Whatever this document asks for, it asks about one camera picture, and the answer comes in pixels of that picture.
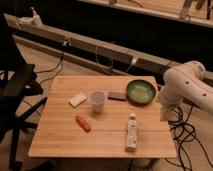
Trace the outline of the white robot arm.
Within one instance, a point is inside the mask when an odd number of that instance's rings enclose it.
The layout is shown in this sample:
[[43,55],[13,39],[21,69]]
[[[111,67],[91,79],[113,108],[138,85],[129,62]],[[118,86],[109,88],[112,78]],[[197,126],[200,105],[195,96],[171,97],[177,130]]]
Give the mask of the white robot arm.
[[199,61],[190,61],[169,68],[163,75],[160,89],[161,120],[168,121],[173,109],[186,98],[204,111],[213,114],[213,87],[202,81],[206,69]]

